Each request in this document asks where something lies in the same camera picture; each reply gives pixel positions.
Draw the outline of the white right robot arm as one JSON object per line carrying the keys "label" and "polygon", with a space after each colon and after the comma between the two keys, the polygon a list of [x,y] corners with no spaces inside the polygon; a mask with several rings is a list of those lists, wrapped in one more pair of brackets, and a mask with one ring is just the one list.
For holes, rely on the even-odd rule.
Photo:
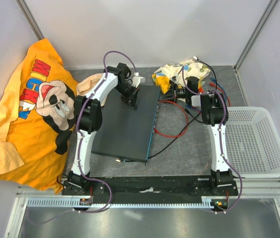
{"label": "white right robot arm", "polygon": [[231,178],[228,164],[228,153],[225,142],[225,126],[228,121],[226,93],[222,88],[202,93],[198,89],[199,80],[190,76],[184,80],[184,87],[171,83],[170,89],[162,96],[162,100],[176,102],[184,99],[186,105],[199,108],[203,124],[208,126],[212,150],[211,176],[209,191],[220,195],[226,190],[225,179]]}

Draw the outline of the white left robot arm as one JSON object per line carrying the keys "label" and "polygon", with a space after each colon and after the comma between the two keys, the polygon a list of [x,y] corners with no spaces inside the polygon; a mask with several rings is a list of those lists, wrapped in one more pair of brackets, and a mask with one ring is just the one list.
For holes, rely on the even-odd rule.
{"label": "white left robot arm", "polygon": [[135,71],[132,82],[129,83],[127,80],[130,75],[131,71],[124,63],[119,63],[117,67],[108,66],[98,82],[93,83],[90,80],[88,92],[78,95],[75,99],[77,144],[74,163],[68,174],[68,182],[73,184],[73,190],[79,195],[85,195],[90,190],[87,175],[90,172],[93,140],[102,125],[101,103],[113,89],[116,89],[125,104],[134,110],[137,109],[141,77]]}

